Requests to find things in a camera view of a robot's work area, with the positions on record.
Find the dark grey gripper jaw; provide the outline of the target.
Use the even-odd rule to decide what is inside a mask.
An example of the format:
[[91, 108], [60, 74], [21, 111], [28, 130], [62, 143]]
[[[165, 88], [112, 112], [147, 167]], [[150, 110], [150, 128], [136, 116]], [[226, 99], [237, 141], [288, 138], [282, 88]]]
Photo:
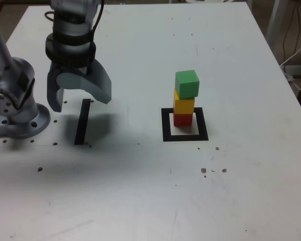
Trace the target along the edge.
[[57, 77], [61, 73], [60, 66], [52, 62], [47, 76], [47, 100], [54, 112], [62, 111], [64, 89], [57, 83]]

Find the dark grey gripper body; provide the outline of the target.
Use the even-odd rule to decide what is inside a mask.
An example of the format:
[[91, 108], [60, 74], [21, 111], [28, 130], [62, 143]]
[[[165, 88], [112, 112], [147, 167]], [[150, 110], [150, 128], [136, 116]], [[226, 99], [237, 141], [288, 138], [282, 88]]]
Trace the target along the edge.
[[90, 75], [92, 73], [92, 66], [85, 66], [81, 68], [65, 67], [56, 63], [52, 63], [52, 68], [57, 69], [58, 73], [74, 73], [77, 75]]

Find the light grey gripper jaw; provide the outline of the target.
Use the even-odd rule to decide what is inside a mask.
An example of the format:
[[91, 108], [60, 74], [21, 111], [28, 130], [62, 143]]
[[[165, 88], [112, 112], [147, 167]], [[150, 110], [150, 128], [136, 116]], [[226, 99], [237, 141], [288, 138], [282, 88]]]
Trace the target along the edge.
[[59, 74], [57, 84], [63, 89], [84, 90], [104, 104], [111, 101], [111, 80], [96, 59], [87, 67], [86, 74], [74, 70]]

